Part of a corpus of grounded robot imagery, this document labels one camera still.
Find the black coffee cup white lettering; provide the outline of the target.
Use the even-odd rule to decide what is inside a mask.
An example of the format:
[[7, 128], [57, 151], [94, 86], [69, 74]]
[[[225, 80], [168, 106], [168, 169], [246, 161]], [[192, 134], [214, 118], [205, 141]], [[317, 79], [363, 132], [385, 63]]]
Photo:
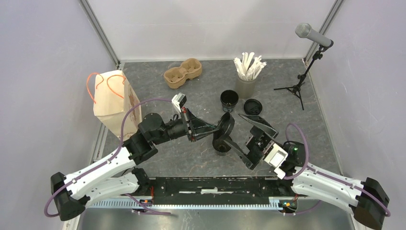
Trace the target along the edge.
[[238, 103], [239, 96], [234, 90], [225, 90], [220, 95], [220, 101], [224, 112], [232, 112]]

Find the black plastic cup lid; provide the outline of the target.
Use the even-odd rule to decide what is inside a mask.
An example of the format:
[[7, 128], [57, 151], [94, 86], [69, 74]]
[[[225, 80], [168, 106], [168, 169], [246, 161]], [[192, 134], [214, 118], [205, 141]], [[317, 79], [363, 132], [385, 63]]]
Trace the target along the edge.
[[235, 120], [230, 112], [226, 112], [220, 118], [217, 130], [214, 132], [213, 138], [215, 141], [226, 140], [233, 131]]

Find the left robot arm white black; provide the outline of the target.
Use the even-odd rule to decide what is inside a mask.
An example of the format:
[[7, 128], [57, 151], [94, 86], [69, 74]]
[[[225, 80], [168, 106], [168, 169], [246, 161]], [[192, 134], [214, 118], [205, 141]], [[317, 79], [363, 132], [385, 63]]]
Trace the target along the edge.
[[57, 172], [50, 177], [51, 200], [58, 211], [56, 216], [67, 221], [80, 215], [92, 198], [102, 194], [97, 191], [102, 183], [110, 182], [115, 174], [150, 159], [158, 152], [156, 145], [183, 136], [195, 142], [218, 130], [218, 125], [196, 117], [185, 107], [167, 123], [157, 113], [147, 114], [137, 132], [115, 152], [74, 173]]

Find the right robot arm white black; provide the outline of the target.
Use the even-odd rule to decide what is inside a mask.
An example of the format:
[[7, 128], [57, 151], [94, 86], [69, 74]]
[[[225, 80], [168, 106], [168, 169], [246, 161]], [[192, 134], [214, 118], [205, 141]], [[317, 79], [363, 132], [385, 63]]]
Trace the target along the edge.
[[252, 125], [251, 137], [246, 142], [249, 152], [245, 153], [229, 137], [235, 124], [230, 113], [225, 113], [218, 122], [220, 140], [250, 170], [261, 161], [267, 163], [278, 178], [276, 188], [281, 195], [293, 192], [327, 202], [352, 214], [370, 229], [382, 229], [384, 219], [391, 215], [390, 199], [377, 180], [370, 177], [357, 180], [317, 167], [309, 162], [305, 137], [302, 142], [287, 140], [281, 144], [275, 140], [278, 131], [259, 115], [240, 114], [240, 117]]

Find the grey straw holder cup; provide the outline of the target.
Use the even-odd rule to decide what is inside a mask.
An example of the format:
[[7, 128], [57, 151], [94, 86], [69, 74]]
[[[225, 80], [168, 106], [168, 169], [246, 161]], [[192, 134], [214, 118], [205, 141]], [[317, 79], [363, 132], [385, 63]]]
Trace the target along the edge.
[[255, 86], [257, 80], [242, 80], [237, 77], [235, 84], [235, 92], [238, 94], [240, 99], [251, 98], [254, 94]]

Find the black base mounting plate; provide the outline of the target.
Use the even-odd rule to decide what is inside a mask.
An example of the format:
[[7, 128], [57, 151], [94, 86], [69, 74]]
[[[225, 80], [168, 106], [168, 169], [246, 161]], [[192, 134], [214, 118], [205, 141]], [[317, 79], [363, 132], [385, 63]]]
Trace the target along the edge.
[[276, 176], [155, 177], [132, 195], [152, 196], [154, 205], [264, 205], [294, 197], [292, 185]]

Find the cardboard two-cup carrier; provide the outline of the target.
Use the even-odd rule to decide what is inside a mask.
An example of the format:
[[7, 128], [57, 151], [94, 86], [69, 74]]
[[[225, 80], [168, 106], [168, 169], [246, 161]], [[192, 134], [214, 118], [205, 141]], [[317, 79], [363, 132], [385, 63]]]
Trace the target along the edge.
[[183, 61], [179, 67], [173, 67], [164, 74], [164, 80], [171, 89], [182, 86], [186, 80], [192, 80], [202, 74], [202, 64], [195, 58]]

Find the white wrapped straws bundle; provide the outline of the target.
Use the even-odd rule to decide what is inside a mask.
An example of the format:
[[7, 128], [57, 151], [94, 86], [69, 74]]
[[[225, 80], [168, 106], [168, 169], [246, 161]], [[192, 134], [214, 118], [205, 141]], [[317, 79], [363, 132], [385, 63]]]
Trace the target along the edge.
[[266, 67], [267, 62], [262, 61], [262, 56], [254, 57], [254, 55], [254, 52], [243, 52], [242, 58], [234, 58], [233, 62], [240, 80], [254, 81]]

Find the black microphone tripod stand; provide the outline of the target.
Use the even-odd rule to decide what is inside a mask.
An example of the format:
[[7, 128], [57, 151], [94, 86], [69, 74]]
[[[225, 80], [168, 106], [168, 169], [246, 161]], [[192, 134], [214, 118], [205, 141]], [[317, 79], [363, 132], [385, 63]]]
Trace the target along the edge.
[[309, 73], [309, 70], [311, 69], [311, 67], [313, 66], [314, 62], [316, 60], [320, 60], [323, 57], [323, 52], [325, 52], [328, 49], [327, 46], [323, 46], [323, 45], [319, 45], [318, 50], [313, 54], [312, 56], [312, 61], [310, 62], [310, 64], [308, 65], [308, 67], [306, 68], [306, 71], [303, 74], [299, 74], [297, 76], [299, 82], [293, 86], [290, 87], [281, 87], [281, 88], [274, 88], [274, 91], [279, 91], [279, 90], [287, 90], [289, 91], [291, 94], [293, 94], [295, 97], [297, 97], [300, 100], [300, 104], [301, 104], [301, 108], [304, 111], [304, 103], [303, 103], [303, 99], [302, 99], [302, 95], [301, 95], [301, 86], [303, 84], [305, 84], [305, 79]]

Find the grey microphone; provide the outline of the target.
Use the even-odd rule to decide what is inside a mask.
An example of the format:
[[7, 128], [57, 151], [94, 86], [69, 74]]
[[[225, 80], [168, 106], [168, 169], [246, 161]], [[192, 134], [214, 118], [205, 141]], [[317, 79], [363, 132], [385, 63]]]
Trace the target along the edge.
[[299, 38], [309, 39], [324, 47], [332, 47], [334, 44], [334, 42], [331, 39], [315, 31], [308, 23], [298, 24], [295, 29], [295, 33]]

